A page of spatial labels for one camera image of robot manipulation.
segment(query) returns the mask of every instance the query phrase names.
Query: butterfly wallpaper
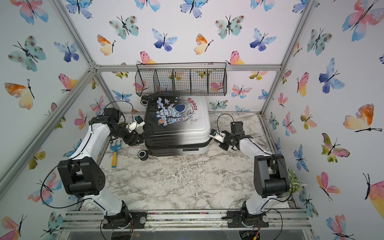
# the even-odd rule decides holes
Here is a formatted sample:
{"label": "butterfly wallpaper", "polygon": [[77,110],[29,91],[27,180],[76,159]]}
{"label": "butterfly wallpaper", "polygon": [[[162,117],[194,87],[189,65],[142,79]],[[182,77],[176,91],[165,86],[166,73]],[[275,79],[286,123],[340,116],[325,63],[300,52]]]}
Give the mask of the butterfly wallpaper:
{"label": "butterfly wallpaper", "polygon": [[[300,15],[308,2],[296,0],[291,10]],[[307,210],[314,235],[378,239],[384,220],[379,41],[384,38],[384,2],[320,3],[290,52],[276,88],[268,91],[275,100],[271,98],[263,112],[268,117],[265,125],[275,152],[306,184],[295,200]],[[276,1],[269,11],[277,6]],[[280,39],[279,34],[273,36],[276,41],[263,52]],[[279,125],[272,124],[274,119]]]}

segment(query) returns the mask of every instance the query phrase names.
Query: pink butterfly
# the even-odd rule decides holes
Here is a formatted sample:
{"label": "pink butterfly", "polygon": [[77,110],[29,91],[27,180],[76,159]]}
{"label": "pink butterfly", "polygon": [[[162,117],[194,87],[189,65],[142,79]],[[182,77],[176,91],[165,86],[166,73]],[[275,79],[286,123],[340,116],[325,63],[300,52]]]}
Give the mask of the pink butterfly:
{"label": "pink butterfly", "polygon": [[286,128],[285,135],[289,137],[292,134],[296,133],[295,127],[292,125],[294,120],[291,121],[291,112],[288,112],[286,119],[283,120],[283,126]]}
{"label": "pink butterfly", "polygon": [[22,6],[20,8],[20,15],[26,20],[27,23],[34,25],[35,18],[39,17],[41,20],[48,21],[48,13],[41,9],[39,6],[43,4],[41,0],[10,0],[15,6]]}
{"label": "pink butterfly", "polygon": [[[63,182],[61,181],[60,178],[57,178],[57,173],[53,171],[47,178],[48,184],[45,183],[39,183],[40,185],[43,185],[43,200],[47,204],[50,204],[52,202],[52,193],[54,190],[58,190],[61,188],[61,185]],[[34,191],[28,199],[33,200],[34,202],[38,202],[41,199],[40,196],[40,187],[37,191]]]}
{"label": "pink butterfly", "polygon": [[328,195],[328,200],[333,201],[333,199],[329,196],[329,192],[332,193],[340,193],[340,189],[334,185],[328,187],[328,174],[326,172],[321,173],[321,177],[317,175],[317,182],[320,185],[320,188]]}
{"label": "pink butterfly", "polygon": [[285,97],[283,99],[283,93],[280,93],[280,97],[277,99],[277,101],[279,102],[279,105],[283,106],[283,109],[284,109],[284,104],[286,101],[288,101],[288,97]]}
{"label": "pink butterfly", "polygon": [[104,111],[105,105],[104,105],[104,99],[103,96],[99,98],[99,102],[95,99],[96,104],[91,104],[90,107],[92,108],[92,111],[96,111],[96,115],[101,115],[101,112]]}
{"label": "pink butterfly", "polygon": [[83,129],[84,126],[85,126],[85,121],[87,120],[88,115],[86,115],[86,116],[84,117],[83,111],[82,111],[81,109],[79,109],[79,115],[80,115],[81,118],[76,118],[76,119],[74,120],[74,124],[75,124],[76,126],[79,126],[79,129],[81,130],[81,129]]}
{"label": "pink butterfly", "polygon": [[4,236],[0,237],[0,240],[17,240],[19,236],[21,237],[20,230],[22,228],[22,222],[24,221],[25,217],[22,215],[22,220],[19,224],[15,223],[12,218],[6,216],[4,217],[1,222],[3,223],[4,229],[12,229],[12,231],[8,232]]}
{"label": "pink butterfly", "polygon": [[245,98],[247,95],[245,93],[248,93],[252,90],[252,88],[244,88],[244,85],[241,86],[241,88],[237,85],[233,85],[232,90],[234,91],[231,95],[232,97],[240,96],[240,98]]}

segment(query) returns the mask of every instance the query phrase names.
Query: teal butterfly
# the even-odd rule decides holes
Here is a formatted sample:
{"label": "teal butterfly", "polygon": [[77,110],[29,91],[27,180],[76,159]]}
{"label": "teal butterfly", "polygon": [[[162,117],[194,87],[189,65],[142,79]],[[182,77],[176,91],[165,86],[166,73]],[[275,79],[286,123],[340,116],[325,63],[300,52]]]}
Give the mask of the teal butterfly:
{"label": "teal butterfly", "polygon": [[237,36],[240,33],[240,30],[242,28],[239,23],[242,23],[245,17],[241,15],[232,19],[232,21],[231,21],[231,16],[229,16],[229,18],[225,16],[225,18],[227,19],[228,22],[225,22],[224,20],[217,20],[215,22],[216,27],[218,27],[217,32],[219,36],[221,37],[221,39],[224,39],[228,31],[229,31],[229,34],[231,34],[232,32],[233,35]]}
{"label": "teal butterfly", "polygon": [[13,51],[8,55],[8,59],[14,61],[15,63],[21,63],[22,67],[27,70],[36,72],[37,66],[35,62],[37,62],[37,59],[45,60],[45,53],[43,52],[43,49],[39,46],[36,46],[37,41],[34,36],[27,37],[25,40],[24,48],[19,42],[17,43],[19,46],[14,46],[20,48],[24,52]]}
{"label": "teal butterfly", "polygon": [[276,130],[277,126],[279,125],[279,122],[276,120],[276,116],[272,112],[269,118],[269,124],[272,125],[273,130]]}

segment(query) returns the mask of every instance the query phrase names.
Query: black wire basket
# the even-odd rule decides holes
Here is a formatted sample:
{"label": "black wire basket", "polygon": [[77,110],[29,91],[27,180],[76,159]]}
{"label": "black wire basket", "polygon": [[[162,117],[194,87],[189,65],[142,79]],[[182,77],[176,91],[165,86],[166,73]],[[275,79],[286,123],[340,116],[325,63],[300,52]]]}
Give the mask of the black wire basket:
{"label": "black wire basket", "polygon": [[139,96],[225,96],[226,63],[137,64]]}

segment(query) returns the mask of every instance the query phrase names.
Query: wall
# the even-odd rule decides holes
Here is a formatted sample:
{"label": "wall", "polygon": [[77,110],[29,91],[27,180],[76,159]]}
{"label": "wall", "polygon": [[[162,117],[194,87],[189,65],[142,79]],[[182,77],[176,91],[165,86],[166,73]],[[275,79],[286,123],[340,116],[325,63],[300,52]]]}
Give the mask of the wall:
{"label": "wall", "polygon": [[[104,98],[103,104],[107,105],[108,100],[105,98],[105,93],[99,86],[95,89],[92,89],[91,83],[86,86],[65,114],[66,121],[63,122],[63,129],[59,128],[54,130],[42,145],[39,152],[44,152],[44,158],[38,159],[38,165],[32,170],[27,166],[20,176],[14,180],[12,187],[0,201],[1,219],[8,216],[16,224],[19,224],[21,217],[27,216],[22,223],[20,239],[39,239],[44,233],[44,230],[49,230],[48,219],[53,210],[56,213],[56,217],[58,217],[59,214],[62,216],[65,215],[67,210],[75,209],[76,206],[66,209],[52,209],[42,204],[41,200],[36,198],[36,196],[40,195],[40,181],[44,180],[46,175],[59,161],[68,159],[68,157],[64,155],[69,155],[70,153],[68,152],[74,150],[74,146],[77,145],[79,140],[83,140],[88,131],[88,121],[96,116],[96,111],[93,111],[90,105],[96,104],[94,99],[99,100],[101,96]],[[79,109],[81,109],[84,117],[86,117],[86,124],[83,128],[82,125],[79,124],[82,118],[79,115]],[[54,207],[63,207],[76,203],[76,198],[65,192],[57,169],[54,173],[57,174],[56,178],[45,182],[45,185],[52,190],[51,194],[44,190],[43,197],[45,202],[50,202],[50,205]],[[12,229],[0,228],[0,236],[3,236],[9,231],[12,231]]]}
{"label": "wall", "polygon": [[[364,6],[365,9],[373,3],[373,1],[363,2],[367,3]],[[350,14],[358,12],[354,8],[358,9],[359,1],[356,7],[354,7],[355,3],[356,1],[347,0],[321,1],[320,5],[314,9],[300,38],[303,50],[290,59],[288,69],[292,73],[284,85],[279,80],[272,95],[274,100],[271,100],[266,110],[267,121],[272,112],[279,122],[276,130],[273,130],[272,125],[269,124],[274,141],[277,142],[280,139],[280,150],[287,164],[307,184],[306,199],[310,199],[310,203],[318,212],[318,216],[313,215],[310,221],[315,234],[319,235],[320,239],[333,239],[336,237],[335,233],[342,233],[341,229],[344,227],[343,234],[348,236],[354,234],[351,236],[354,239],[382,238],[380,228],[384,223],[382,208],[384,206],[382,190],[384,164],[380,157],[380,147],[384,140],[383,133],[375,130],[356,131],[369,127],[381,128],[380,121],[384,118],[381,100],[384,87],[381,81],[384,65],[379,59],[384,52],[382,46],[384,2],[378,1],[371,12],[368,12],[360,21],[358,32],[364,27],[364,22],[368,22],[366,34],[361,39],[353,41],[354,31],[350,29],[343,31],[342,26]],[[324,50],[316,55],[315,51],[307,52],[306,45],[310,40],[311,30],[319,31],[320,28],[325,29],[323,34],[330,33],[332,38],[325,43]],[[332,58],[334,58],[334,69],[329,67],[330,76],[321,75],[327,73],[326,67]],[[324,83],[320,82],[319,77],[323,76],[326,81],[336,70],[338,75],[335,78],[344,85],[337,84],[334,79],[331,79],[330,84],[335,88],[331,86],[329,93],[324,93]],[[306,84],[306,95],[302,96],[300,92],[297,93],[296,78],[301,80],[306,72],[309,73],[309,79]],[[278,102],[280,93],[283,93],[284,98],[288,97],[283,104],[284,107]],[[308,130],[304,128],[304,122],[301,120],[306,106],[309,106],[309,114],[312,116],[310,120],[317,124],[316,127],[309,127]],[[283,121],[289,112],[291,121],[294,120],[292,125],[297,132],[286,136]],[[332,144],[341,144],[337,148],[347,150],[333,151],[345,157],[336,156],[337,162],[329,162],[328,157],[322,155],[323,149],[326,149],[325,153],[329,150],[327,147],[322,147],[325,145],[323,133],[329,136]],[[301,157],[295,157],[294,151],[298,151],[300,146],[303,149],[302,157],[305,157],[304,162],[308,171],[302,165],[300,165],[301,170],[296,166],[297,159]],[[317,176],[321,178],[323,172],[329,176],[327,190],[333,200],[328,198],[318,183]],[[363,173],[370,176],[371,187],[367,199],[365,198],[369,187]],[[311,204],[304,205],[299,200],[298,202],[301,207],[311,207]],[[331,226],[332,231],[327,223],[331,224],[333,220],[336,221],[336,218],[339,219],[341,227],[334,223]]]}
{"label": "wall", "polygon": [[[83,56],[79,51],[75,52],[80,55],[78,61],[73,58],[71,62],[63,60],[64,53],[54,45],[54,42],[61,44],[73,43],[70,34],[66,31],[62,19],[54,8],[53,4],[48,1],[43,1],[40,6],[48,14],[48,19],[45,21],[39,17],[33,18],[33,24],[28,23],[20,14],[22,6],[15,6],[10,1],[1,1],[0,7],[2,14],[0,20],[4,23],[2,26],[3,34],[2,45],[0,47],[0,55],[2,56],[0,64],[2,66],[2,86],[0,101],[2,104],[2,114],[6,116],[0,120],[2,128],[3,140],[1,141],[2,161],[0,161],[0,177],[4,171],[8,169],[10,164],[15,161],[15,158],[20,154],[20,150],[24,149],[31,139],[36,135],[39,129],[45,124],[51,111],[51,103],[56,103],[58,106],[68,96],[69,92],[62,94],[62,89],[66,89],[60,82],[59,75],[65,74],[71,79],[79,79],[84,70],[87,68]],[[28,6],[25,6],[25,12],[31,12]],[[14,51],[21,49],[13,46],[18,46],[18,42],[23,48],[28,36],[34,36],[37,44],[43,49],[44,53],[35,54],[39,56],[36,59],[38,62],[30,63],[33,70],[27,70],[22,67],[21,63],[16,63],[8,59],[8,55]],[[22,59],[25,59],[25,54],[21,54]],[[10,88],[12,85],[7,83],[18,84],[15,88]],[[21,98],[15,98],[11,94],[21,94]],[[62,123],[66,128],[68,122]]]}

